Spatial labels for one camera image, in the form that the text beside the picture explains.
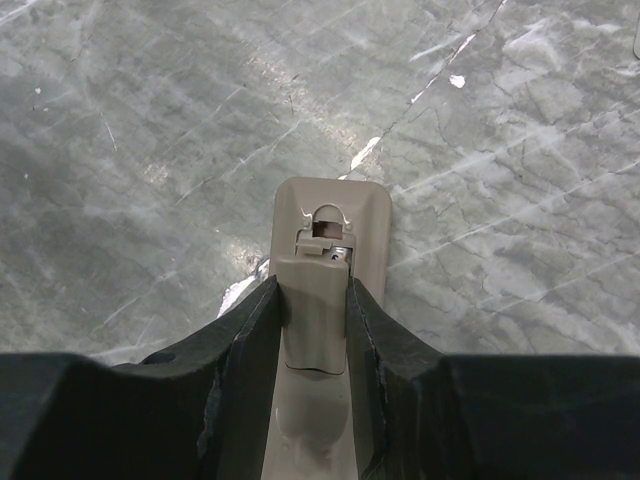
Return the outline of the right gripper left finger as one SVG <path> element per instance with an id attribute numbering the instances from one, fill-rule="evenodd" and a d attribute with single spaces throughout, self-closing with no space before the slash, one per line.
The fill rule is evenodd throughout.
<path id="1" fill-rule="evenodd" d="M 1 357 L 5 479 L 257 479 L 280 346 L 278 285 L 137 364 Z"/>

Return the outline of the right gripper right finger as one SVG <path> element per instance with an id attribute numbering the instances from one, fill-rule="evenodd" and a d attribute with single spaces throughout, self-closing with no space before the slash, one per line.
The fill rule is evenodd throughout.
<path id="1" fill-rule="evenodd" d="M 362 479 L 635 479 L 639 361 L 444 354 L 359 280 L 346 339 Z"/>

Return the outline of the white remote with blue button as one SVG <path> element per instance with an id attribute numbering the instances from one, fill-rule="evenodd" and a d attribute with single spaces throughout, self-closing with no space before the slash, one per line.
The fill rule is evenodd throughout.
<path id="1" fill-rule="evenodd" d="M 275 195 L 269 273 L 276 258 L 295 252 L 302 239 L 333 239 L 353 249 L 349 282 L 360 280 L 384 300 L 392 200 L 379 184 L 295 177 Z M 347 355 L 340 375 L 294 370 L 285 364 L 283 302 L 279 287 L 281 340 L 264 479 L 354 479 L 357 476 Z"/>

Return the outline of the beige battery cover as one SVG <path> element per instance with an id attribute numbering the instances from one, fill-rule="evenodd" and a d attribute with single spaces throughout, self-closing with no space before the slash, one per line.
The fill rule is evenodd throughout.
<path id="1" fill-rule="evenodd" d="M 346 364 L 346 289 L 350 265 L 333 261 L 333 239 L 297 242 L 280 255 L 275 275 L 283 302 L 284 361 L 294 370 L 340 375 Z"/>

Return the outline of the black battery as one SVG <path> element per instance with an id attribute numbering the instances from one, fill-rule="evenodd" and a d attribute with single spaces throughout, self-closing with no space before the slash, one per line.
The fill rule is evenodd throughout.
<path id="1" fill-rule="evenodd" d="M 330 249 L 329 257 L 333 261 L 342 261 L 348 265 L 352 262 L 353 249 L 345 246 L 333 246 Z"/>

